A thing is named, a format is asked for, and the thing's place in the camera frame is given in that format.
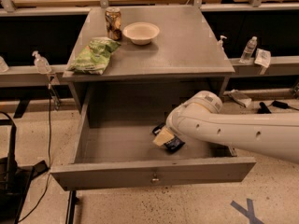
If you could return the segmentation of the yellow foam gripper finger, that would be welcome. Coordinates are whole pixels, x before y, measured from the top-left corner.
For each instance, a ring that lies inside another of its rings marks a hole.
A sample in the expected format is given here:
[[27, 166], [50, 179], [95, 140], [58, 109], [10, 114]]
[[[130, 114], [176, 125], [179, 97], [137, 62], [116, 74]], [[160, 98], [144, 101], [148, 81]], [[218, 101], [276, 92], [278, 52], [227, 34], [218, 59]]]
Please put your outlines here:
[[158, 129], [154, 134], [155, 138], [153, 139], [153, 143], [158, 147], [171, 141], [175, 137], [174, 134], [165, 126], [163, 126], [161, 129]]

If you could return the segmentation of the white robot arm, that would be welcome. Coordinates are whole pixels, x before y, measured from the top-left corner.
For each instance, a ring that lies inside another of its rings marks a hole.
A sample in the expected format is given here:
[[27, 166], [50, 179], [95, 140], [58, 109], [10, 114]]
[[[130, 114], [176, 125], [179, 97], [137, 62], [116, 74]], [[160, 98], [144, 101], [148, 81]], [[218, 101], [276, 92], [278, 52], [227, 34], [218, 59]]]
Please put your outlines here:
[[222, 101], [199, 91], [168, 115], [153, 143], [166, 145], [181, 135], [209, 143], [299, 163], [299, 114], [222, 114]]

